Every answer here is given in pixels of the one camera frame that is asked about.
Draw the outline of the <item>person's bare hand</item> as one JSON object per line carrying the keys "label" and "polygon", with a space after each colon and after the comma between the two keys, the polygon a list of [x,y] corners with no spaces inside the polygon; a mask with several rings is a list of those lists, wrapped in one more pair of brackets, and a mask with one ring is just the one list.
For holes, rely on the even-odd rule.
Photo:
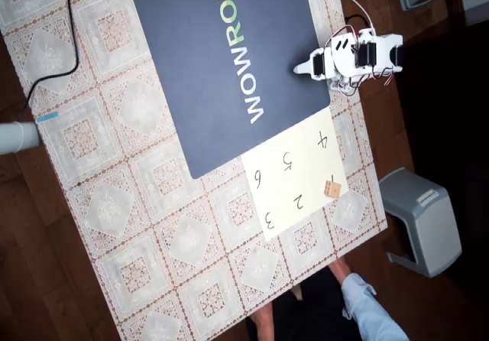
{"label": "person's bare hand", "polygon": [[328,267],[335,279],[340,284],[342,284],[344,280],[351,274],[351,269],[347,265],[344,258],[336,259],[335,261],[331,262]]}

